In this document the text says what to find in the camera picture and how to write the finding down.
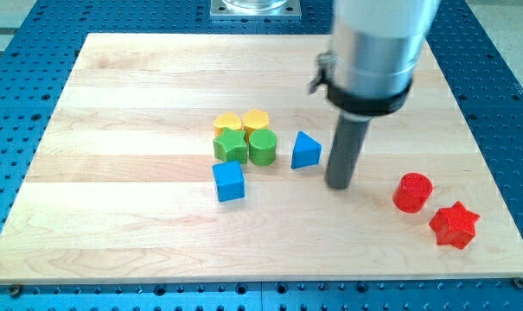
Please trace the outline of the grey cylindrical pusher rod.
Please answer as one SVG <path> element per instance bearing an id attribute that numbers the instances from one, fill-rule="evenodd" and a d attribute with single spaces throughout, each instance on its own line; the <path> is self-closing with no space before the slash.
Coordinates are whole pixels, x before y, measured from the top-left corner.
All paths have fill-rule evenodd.
<path id="1" fill-rule="evenodd" d="M 370 121 L 370 117 L 340 114 L 325 173 L 329 187 L 340 190 L 349 187 Z"/>

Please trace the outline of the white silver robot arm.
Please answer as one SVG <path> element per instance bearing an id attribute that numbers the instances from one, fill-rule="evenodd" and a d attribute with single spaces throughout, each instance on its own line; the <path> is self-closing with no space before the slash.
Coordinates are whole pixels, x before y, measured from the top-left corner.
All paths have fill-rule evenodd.
<path id="1" fill-rule="evenodd" d="M 413 82 L 425 36 L 437 13 L 436 0 L 336 0 L 328 51 L 316 58 L 314 92 L 340 110 L 325 181 L 345 189 L 370 121 L 398 111 Z"/>

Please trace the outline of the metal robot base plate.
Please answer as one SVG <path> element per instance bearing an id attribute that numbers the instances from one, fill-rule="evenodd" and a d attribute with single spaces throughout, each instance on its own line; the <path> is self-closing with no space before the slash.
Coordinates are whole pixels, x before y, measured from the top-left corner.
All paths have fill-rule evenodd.
<path id="1" fill-rule="evenodd" d="M 299 0 L 210 0 L 211 17 L 264 17 L 302 15 Z"/>

